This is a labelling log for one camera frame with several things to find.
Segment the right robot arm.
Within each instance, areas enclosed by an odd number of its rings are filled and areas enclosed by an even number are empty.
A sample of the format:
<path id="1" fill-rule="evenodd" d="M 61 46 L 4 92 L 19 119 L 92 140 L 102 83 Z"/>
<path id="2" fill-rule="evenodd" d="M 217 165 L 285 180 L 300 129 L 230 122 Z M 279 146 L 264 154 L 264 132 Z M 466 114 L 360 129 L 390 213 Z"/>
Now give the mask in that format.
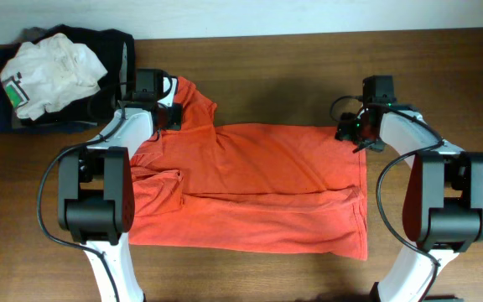
<path id="1" fill-rule="evenodd" d="M 376 183 L 376 202 L 387 230 L 402 244 L 392 268 L 372 285 L 371 301 L 430 301 L 429 291 L 446 265 L 483 241 L 483 153 L 467 152 L 444 139 L 420 111 L 400 104 L 393 78 L 372 75 L 362 82 L 358 112 L 338 118 L 335 135 L 358 151 L 398 156 L 385 166 Z M 400 235 L 382 204 L 382 184 L 392 167 L 411 169 L 402 207 Z"/>

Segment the red orange t-shirt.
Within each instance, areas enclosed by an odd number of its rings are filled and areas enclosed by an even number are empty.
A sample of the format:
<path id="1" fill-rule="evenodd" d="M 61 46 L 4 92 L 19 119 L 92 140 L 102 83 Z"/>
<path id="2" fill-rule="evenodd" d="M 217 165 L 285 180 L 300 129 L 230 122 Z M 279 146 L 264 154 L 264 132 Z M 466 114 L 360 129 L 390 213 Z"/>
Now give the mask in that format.
<path id="1" fill-rule="evenodd" d="M 131 160 L 131 244 L 367 258 L 366 156 L 335 128 L 216 126 L 216 104 L 186 79 L 174 100 L 182 128 Z"/>

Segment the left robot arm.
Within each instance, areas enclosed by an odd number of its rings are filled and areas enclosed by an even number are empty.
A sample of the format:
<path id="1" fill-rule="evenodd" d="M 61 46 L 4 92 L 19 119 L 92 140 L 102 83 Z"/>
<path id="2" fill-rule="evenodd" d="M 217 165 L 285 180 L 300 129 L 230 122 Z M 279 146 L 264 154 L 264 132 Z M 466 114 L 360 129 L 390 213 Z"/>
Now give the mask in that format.
<path id="1" fill-rule="evenodd" d="M 58 160 L 58 223 L 87 256 L 103 301 L 146 299 L 129 248 L 135 215 L 130 159 L 163 129 L 181 127 L 175 77 L 140 69 L 131 87 L 117 102 L 112 120 Z"/>

